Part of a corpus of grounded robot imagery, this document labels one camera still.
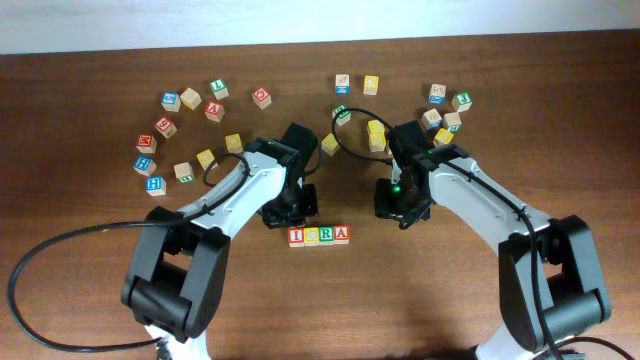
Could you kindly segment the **red letter I block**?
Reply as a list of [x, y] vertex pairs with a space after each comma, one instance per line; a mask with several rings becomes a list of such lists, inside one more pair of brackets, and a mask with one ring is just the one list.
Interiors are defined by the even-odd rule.
[[291, 248], [304, 247], [304, 229], [303, 228], [288, 228], [287, 229], [287, 241]]

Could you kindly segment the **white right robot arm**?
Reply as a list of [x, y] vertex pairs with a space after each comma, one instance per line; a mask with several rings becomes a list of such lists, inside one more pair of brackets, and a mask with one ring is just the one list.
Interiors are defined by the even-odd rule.
[[463, 359], [533, 359], [607, 321], [610, 297], [589, 226], [528, 206], [462, 148], [430, 145], [415, 121], [390, 128], [392, 176], [376, 183], [375, 214], [406, 230], [440, 205], [497, 254], [502, 323]]

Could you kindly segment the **yellow letter C block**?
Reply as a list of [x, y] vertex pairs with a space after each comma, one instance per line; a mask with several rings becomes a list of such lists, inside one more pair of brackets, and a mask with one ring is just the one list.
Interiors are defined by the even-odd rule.
[[319, 246], [320, 235], [318, 227], [308, 227], [303, 229], [304, 245], [306, 247]]

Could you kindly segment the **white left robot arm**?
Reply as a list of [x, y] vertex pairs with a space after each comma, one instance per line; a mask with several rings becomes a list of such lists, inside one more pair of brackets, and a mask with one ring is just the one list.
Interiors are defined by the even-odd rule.
[[254, 215], [270, 229], [301, 226], [318, 212], [305, 167], [318, 146], [291, 124], [279, 140], [249, 142], [238, 165], [177, 211], [146, 217], [121, 301], [156, 339], [160, 359], [206, 359], [205, 330], [219, 306], [232, 239]]

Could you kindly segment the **green letter R block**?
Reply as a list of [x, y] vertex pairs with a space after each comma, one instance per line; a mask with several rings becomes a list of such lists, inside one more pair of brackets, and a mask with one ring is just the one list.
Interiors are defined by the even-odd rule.
[[319, 244], [322, 246], [325, 245], [334, 245], [334, 227], [333, 226], [322, 226], [318, 228], [319, 230]]

